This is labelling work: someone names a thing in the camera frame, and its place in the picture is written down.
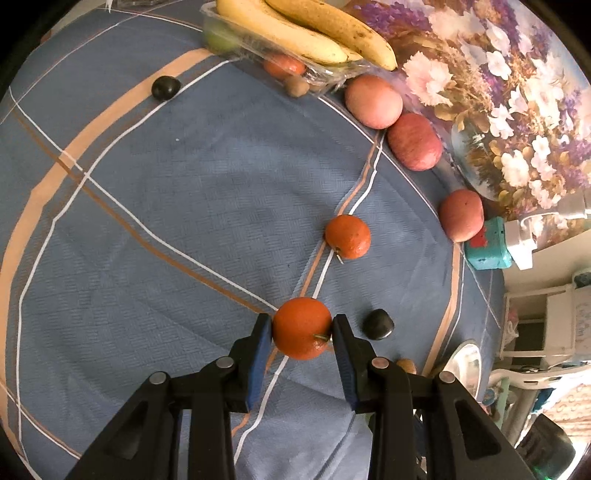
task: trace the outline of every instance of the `floral painting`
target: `floral painting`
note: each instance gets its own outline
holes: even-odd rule
[[[433,122],[455,166],[505,219],[591,184],[591,88],[556,35],[517,0],[352,0],[400,68],[381,73]],[[532,221],[539,246],[589,227]]]

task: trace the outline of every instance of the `yellow banana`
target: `yellow banana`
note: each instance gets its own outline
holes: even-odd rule
[[[381,35],[332,5],[320,0],[267,0],[267,3],[287,18],[334,38],[386,70],[397,67],[396,55]]]
[[[355,55],[331,38],[293,24],[264,0],[217,0],[216,6],[221,16],[307,59],[333,65]]]

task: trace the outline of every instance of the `metal rivet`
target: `metal rivet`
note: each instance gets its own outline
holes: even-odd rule
[[[234,360],[229,356],[222,356],[216,360],[216,365],[219,368],[230,368],[234,364]]]
[[[160,385],[166,382],[166,374],[164,372],[154,372],[150,375],[149,381],[152,385]]]
[[[443,383],[454,383],[456,381],[456,376],[451,372],[443,371],[439,374],[439,380]]]
[[[377,356],[376,358],[371,360],[371,364],[375,368],[388,368],[390,361],[387,358],[384,358],[383,356]]]

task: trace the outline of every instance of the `green fruit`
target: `green fruit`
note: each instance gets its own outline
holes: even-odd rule
[[[240,47],[236,34],[221,23],[207,25],[203,35],[207,49],[216,55],[227,54]]]

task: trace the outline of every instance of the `clear plastic tray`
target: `clear plastic tray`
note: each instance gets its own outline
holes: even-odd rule
[[[247,57],[257,63],[262,63],[264,60],[273,61],[272,54],[277,52],[287,54],[306,65],[302,78],[310,84],[311,93],[320,94],[340,87],[345,80],[359,76],[370,69],[370,64],[364,60],[326,66],[301,57],[220,16],[215,2],[202,5],[201,12],[203,34],[212,53],[234,59]]]

